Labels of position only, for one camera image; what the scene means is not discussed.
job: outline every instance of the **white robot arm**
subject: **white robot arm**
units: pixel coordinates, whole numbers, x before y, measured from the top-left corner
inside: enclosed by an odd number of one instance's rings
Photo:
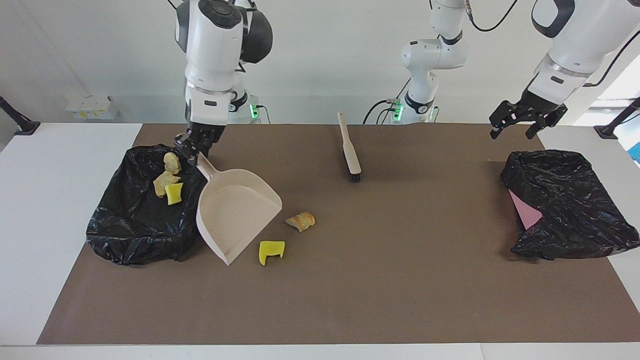
[[[250,101],[236,69],[267,56],[273,32],[251,0],[186,0],[176,11],[175,39],[187,58],[188,129],[174,143],[195,163],[198,152],[206,156],[218,142],[230,112],[234,117]]]
[[[554,43],[520,100],[503,101],[490,116],[494,139],[521,121],[534,122],[528,138],[555,126],[567,111],[565,100],[638,25],[640,0],[537,0],[531,19]]]
[[[469,47],[462,40],[465,17],[465,0],[433,1],[431,27],[438,38],[405,45],[402,60],[412,80],[392,115],[391,124],[424,122],[438,89],[438,78],[431,71],[456,69],[467,62]]]

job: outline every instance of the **brown table surface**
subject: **brown table surface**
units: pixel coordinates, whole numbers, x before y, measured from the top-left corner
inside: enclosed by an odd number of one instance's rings
[[[640,341],[640,314],[609,261],[509,252],[515,210],[499,174],[542,149],[524,126],[351,126],[352,184],[337,126],[228,126],[210,159],[246,168],[282,212],[227,267],[198,241],[183,262],[116,266],[85,246],[39,344]],[[144,125],[135,145],[183,125]],[[310,211],[298,233],[284,219]],[[258,262],[261,240],[287,242]]]

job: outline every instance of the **pink paper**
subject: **pink paper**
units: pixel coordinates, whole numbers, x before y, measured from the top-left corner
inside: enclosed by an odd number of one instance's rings
[[[513,200],[513,204],[516,206],[516,210],[518,211],[518,215],[520,215],[520,219],[522,220],[525,230],[529,230],[530,227],[542,218],[542,213],[520,200],[519,197],[511,192],[511,190],[509,190],[509,194],[511,194],[511,199]]]

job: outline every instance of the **black stand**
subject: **black stand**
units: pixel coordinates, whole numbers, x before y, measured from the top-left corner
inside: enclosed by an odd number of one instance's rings
[[[640,97],[638,97],[634,102],[632,102],[626,109],[622,110],[622,112],[615,118],[609,125],[604,126],[594,126],[596,133],[600,135],[603,139],[613,139],[617,140],[618,137],[613,135],[613,131],[616,127],[622,124],[631,114],[636,112],[640,108]]]
[[[19,113],[16,109],[14,109],[8,102],[5,101],[3,97],[0,96],[0,109],[4,110],[4,112],[9,115],[13,121],[20,127],[20,130],[16,131],[16,135],[31,135],[33,134],[38,126],[40,126],[39,121],[31,121],[28,117]]]

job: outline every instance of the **garbage bag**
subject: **garbage bag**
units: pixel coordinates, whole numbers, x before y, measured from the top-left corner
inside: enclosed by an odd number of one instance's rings
[[[182,202],[167,205],[153,180],[164,171],[164,155],[178,155]],[[99,256],[118,265],[180,260],[200,236],[196,209],[205,177],[173,147],[129,149],[113,174],[86,230],[86,242]]]
[[[542,213],[528,229],[518,224],[514,254],[547,260],[599,258],[640,245],[638,231],[622,216],[582,154],[512,152],[500,178]]]

